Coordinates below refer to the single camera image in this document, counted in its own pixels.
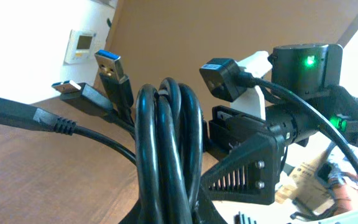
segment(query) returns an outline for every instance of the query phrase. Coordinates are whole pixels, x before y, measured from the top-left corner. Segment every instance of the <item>wooden floor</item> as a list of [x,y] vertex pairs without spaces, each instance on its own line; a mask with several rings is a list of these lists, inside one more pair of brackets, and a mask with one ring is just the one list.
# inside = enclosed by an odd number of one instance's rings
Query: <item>wooden floor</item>
[[[134,151],[125,131],[54,98],[37,103]],[[204,154],[203,171],[216,160]],[[0,125],[0,223],[117,223],[138,198],[136,168],[73,135]]]

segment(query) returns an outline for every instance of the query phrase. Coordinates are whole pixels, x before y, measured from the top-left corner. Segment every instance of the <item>cable strain relief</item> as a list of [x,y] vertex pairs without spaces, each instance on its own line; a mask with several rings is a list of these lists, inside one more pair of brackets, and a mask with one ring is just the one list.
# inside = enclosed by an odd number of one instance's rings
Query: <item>cable strain relief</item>
[[58,117],[53,131],[60,134],[73,135],[76,125],[75,121]]

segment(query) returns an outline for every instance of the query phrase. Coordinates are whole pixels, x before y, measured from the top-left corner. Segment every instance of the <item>usb metal contact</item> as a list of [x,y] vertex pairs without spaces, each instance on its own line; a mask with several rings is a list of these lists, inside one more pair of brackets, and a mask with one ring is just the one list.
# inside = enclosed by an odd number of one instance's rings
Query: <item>usb metal contact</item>
[[121,82],[125,78],[119,55],[99,50],[94,56],[103,75],[113,78],[118,82]]
[[73,93],[81,90],[79,84],[75,83],[73,80],[54,83],[52,84],[52,88],[59,91],[60,93]]

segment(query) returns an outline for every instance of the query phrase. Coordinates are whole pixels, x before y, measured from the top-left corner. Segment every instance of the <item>white wall device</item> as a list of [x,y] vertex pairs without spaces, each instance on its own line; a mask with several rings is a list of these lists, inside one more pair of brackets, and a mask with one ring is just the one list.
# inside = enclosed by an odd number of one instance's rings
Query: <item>white wall device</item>
[[100,47],[99,42],[96,40],[96,32],[90,30],[72,30],[70,40],[68,41],[65,62],[73,64],[94,60],[94,50],[95,47]]

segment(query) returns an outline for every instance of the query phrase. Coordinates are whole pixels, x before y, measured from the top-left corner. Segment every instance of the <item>digital display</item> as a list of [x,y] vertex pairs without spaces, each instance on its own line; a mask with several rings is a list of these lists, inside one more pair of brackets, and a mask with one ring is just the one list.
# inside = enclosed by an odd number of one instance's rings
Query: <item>digital display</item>
[[77,50],[88,50],[91,47],[92,36],[81,35],[78,38]]

